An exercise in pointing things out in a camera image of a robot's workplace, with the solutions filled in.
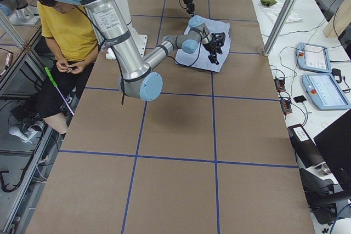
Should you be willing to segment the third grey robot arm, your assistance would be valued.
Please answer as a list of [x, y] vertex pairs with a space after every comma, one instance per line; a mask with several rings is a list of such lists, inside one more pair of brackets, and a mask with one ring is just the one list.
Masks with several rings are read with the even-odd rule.
[[1, 0], [1, 12], [15, 26], [34, 26], [39, 15], [27, 0]]

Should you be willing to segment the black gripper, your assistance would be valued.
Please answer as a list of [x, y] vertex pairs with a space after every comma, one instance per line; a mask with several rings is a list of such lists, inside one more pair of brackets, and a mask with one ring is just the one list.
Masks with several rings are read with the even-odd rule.
[[186, 5], [186, 12], [190, 16], [195, 15], [195, 4], [193, 3], [194, 0], [183, 0], [184, 4]]
[[217, 54], [222, 55], [222, 47], [216, 46], [212, 43], [212, 33], [209, 33], [203, 40], [202, 45], [209, 52], [208, 59], [212, 64], [219, 65]]

